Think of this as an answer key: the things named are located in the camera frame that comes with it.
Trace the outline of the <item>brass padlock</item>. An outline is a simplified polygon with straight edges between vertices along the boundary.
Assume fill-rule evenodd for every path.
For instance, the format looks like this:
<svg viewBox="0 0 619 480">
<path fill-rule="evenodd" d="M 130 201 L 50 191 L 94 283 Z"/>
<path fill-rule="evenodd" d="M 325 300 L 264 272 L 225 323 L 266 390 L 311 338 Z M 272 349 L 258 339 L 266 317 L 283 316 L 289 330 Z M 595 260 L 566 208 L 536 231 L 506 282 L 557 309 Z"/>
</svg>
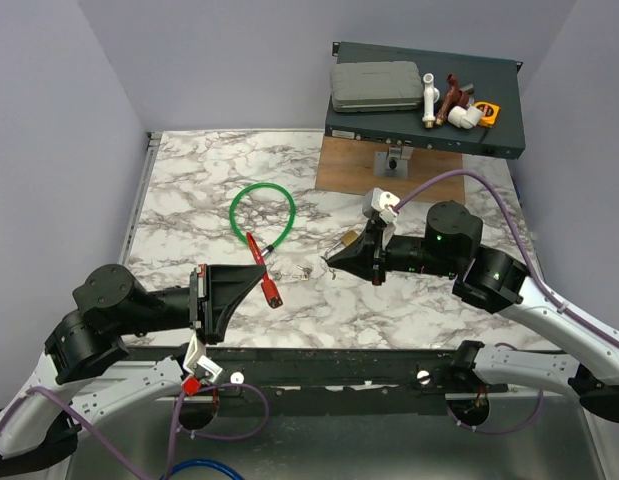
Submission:
<svg viewBox="0 0 619 480">
<path fill-rule="evenodd" d="M 351 245 L 359 236 L 359 233 L 355 230 L 349 230 L 342 234 L 336 242 L 330 246 L 324 253 L 326 259 L 330 258 L 333 254 L 337 253 L 340 249 L 343 249 Z"/>
</svg>

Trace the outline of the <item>red plastic seal tag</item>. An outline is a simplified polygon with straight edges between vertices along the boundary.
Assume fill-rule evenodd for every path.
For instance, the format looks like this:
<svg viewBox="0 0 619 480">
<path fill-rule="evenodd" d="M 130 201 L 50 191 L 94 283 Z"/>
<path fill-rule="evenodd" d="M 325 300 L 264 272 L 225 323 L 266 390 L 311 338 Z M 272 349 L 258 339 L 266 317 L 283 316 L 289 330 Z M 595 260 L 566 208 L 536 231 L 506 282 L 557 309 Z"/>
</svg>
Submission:
<svg viewBox="0 0 619 480">
<path fill-rule="evenodd" d="M 245 237 L 255 263 L 266 267 L 262 251 L 257 245 L 253 234 L 251 232 L 247 232 Z M 270 308 L 277 309 L 283 305 L 278 288 L 275 282 L 269 277 L 268 273 L 265 273 L 262 277 L 261 289 Z"/>
</svg>

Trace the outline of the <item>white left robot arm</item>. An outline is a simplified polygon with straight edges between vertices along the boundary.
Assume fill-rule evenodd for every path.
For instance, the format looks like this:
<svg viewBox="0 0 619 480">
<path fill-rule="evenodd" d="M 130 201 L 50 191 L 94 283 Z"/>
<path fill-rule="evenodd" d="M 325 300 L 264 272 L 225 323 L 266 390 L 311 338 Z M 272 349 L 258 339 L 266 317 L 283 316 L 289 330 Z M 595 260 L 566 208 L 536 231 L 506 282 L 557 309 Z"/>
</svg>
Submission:
<svg viewBox="0 0 619 480">
<path fill-rule="evenodd" d="M 148 291 L 122 265 L 93 271 L 74 290 L 75 309 L 45 340 L 29 379 L 0 410 L 0 478 L 46 470 L 76 451 L 81 428 L 66 405 L 98 421 L 176 391 L 198 395 L 220 385 L 227 373 L 206 348 L 223 341 L 234 311 L 265 274 L 262 265 L 201 264 L 187 286 Z M 182 358 L 76 397 L 128 356 L 124 336 L 178 329 L 191 332 Z"/>
</svg>

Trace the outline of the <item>white elbow pipe fitting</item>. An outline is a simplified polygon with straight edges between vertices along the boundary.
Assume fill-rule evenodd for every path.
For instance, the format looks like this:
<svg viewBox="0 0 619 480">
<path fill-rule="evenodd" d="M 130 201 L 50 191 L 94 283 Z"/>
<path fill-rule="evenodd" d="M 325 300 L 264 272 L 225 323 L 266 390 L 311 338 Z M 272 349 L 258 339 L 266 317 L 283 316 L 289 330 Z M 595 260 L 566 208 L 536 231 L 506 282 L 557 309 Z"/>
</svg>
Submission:
<svg viewBox="0 0 619 480">
<path fill-rule="evenodd" d="M 447 121 L 456 128 L 470 130 L 479 124 L 482 117 L 483 111 L 473 105 L 456 105 L 449 111 Z"/>
</svg>

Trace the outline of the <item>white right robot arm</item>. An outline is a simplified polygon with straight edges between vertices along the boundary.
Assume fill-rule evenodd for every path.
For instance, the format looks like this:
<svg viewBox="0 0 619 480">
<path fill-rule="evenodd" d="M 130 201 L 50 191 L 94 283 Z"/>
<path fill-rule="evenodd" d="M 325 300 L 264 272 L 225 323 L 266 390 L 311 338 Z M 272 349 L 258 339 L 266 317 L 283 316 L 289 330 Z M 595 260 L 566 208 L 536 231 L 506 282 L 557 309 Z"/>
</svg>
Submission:
<svg viewBox="0 0 619 480">
<path fill-rule="evenodd" d="M 482 245 L 482 220 L 455 201 L 439 202 L 421 237 L 392 235 L 387 213 L 369 214 L 362 233 L 326 263 L 382 285 L 389 272 L 446 276 L 462 302 L 515 321 L 557 352 L 507 351 L 465 342 L 449 367 L 458 390 L 516 384 L 578 399 L 588 412 L 619 424 L 619 330 L 556 294 L 530 266 Z"/>
</svg>

